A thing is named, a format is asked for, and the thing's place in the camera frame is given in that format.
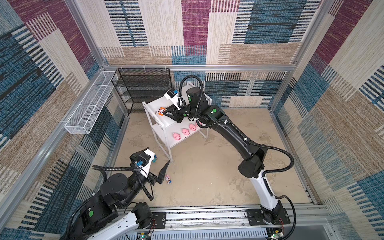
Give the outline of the white two-tier metal shelf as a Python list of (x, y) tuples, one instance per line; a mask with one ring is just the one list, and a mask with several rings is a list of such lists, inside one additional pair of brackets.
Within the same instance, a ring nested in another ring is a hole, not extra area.
[[(156, 142), (163, 150), (167, 158), (170, 161), (173, 161), (171, 148), (175, 147), (176, 145), (196, 133), (200, 133), (204, 138), (207, 138), (209, 136), (209, 129), (201, 129), (200, 127), (197, 127), (197, 130), (195, 132), (190, 130), (190, 135), (185, 136), (182, 133), (182, 128), (188, 129), (189, 124), (192, 124), (193, 122), (190, 122), (189, 119), (184, 118), (183, 121), (178, 124), (177, 122), (173, 121), (172, 119), (166, 116), (159, 116), (157, 113), (160, 107), (167, 108), (171, 105), (173, 105), (172, 102), (167, 100), (164, 96), (150, 103), (143, 102), (143, 107), (149, 120), (150, 127), (152, 129)], [(173, 138), (172, 133), (179, 133), (181, 135), (181, 140), (176, 141)]]

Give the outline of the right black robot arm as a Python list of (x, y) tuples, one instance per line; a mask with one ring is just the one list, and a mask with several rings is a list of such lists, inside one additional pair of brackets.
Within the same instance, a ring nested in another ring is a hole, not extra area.
[[(286, 150), (273, 146), (261, 145), (251, 140), (244, 134), (227, 116), (224, 110), (217, 105), (210, 105), (204, 93), (204, 85), (201, 79), (194, 75), (183, 78), (195, 79), (199, 87), (193, 87), (182, 96), (182, 87), (171, 88), (164, 96), (172, 102), (161, 113), (180, 124), (185, 118), (196, 122), (202, 129), (210, 128), (224, 137), (242, 156), (243, 161), (239, 164), (239, 172), (250, 179), (261, 201), (262, 217), (266, 224), (274, 224), (280, 221), (283, 213), (281, 196), (276, 196), (266, 177), (270, 173), (281, 173), (290, 170), (295, 163), (293, 156)], [(265, 170), (264, 159), (267, 151), (273, 150), (289, 157), (288, 166), (281, 169)]]

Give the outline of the aluminium front rail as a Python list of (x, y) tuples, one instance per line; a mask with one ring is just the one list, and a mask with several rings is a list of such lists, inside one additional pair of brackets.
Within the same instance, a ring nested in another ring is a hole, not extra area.
[[(118, 211), (118, 217), (88, 240), (339, 240), (324, 206), (285, 205), (291, 224), (250, 226), (245, 206), (150, 208), (145, 203)], [(166, 212), (164, 229), (134, 230), (152, 212)]]

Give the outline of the orange crab Doraemon figure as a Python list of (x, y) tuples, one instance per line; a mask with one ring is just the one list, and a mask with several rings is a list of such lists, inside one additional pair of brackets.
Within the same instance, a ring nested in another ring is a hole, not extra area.
[(164, 112), (166, 111), (167, 109), (164, 108), (164, 107), (160, 107), (157, 111), (158, 115), (159, 116), (164, 116)]

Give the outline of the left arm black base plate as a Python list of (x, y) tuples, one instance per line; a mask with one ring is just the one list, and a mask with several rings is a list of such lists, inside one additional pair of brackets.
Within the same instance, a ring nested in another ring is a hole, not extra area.
[(164, 229), (166, 227), (166, 220), (166, 212), (152, 212), (152, 215), (139, 222), (134, 230)]

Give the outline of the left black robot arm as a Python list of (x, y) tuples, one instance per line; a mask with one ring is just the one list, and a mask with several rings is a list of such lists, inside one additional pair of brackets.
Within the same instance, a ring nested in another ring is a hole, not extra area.
[(170, 161), (163, 166), (156, 176), (145, 172), (135, 162), (129, 167), (102, 167), (93, 165), (92, 169), (100, 171), (104, 177), (103, 184), (95, 195), (85, 200), (73, 212), (62, 240), (87, 240), (108, 223), (118, 217), (118, 210), (127, 209), (134, 198), (143, 191), (147, 198), (154, 199), (153, 188), (162, 184)]

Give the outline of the pink rubber pig toy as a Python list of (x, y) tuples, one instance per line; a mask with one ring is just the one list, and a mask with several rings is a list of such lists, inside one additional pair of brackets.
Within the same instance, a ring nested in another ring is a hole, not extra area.
[(172, 136), (173, 136), (173, 138), (176, 141), (180, 141), (181, 140), (181, 135), (179, 133), (172, 133)]
[(189, 136), (190, 135), (190, 131), (188, 129), (185, 129), (185, 128), (182, 128), (182, 133), (185, 135), (185, 136)]
[(189, 124), (189, 128), (193, 132), (195, 132), (197, 130), (197, 128), (196, 128), (196, 126), (194, 124)]

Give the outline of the pink hooded Doraemon figure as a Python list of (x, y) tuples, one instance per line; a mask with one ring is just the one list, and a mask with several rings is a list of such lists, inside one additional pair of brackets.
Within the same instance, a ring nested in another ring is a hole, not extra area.
[(167, 184), (170, 184), (172, 182), (171, 177), (168, 174), (165, 175), (165, 180)]

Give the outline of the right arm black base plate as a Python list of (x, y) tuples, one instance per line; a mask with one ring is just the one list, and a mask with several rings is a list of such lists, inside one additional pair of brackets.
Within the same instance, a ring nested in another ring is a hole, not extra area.
[(289, 225), (291, 219), (286, 209), (281, 209), (277, 214), (273, 211), (262, 209), (248, 209), (244, 213), (250, 226)]

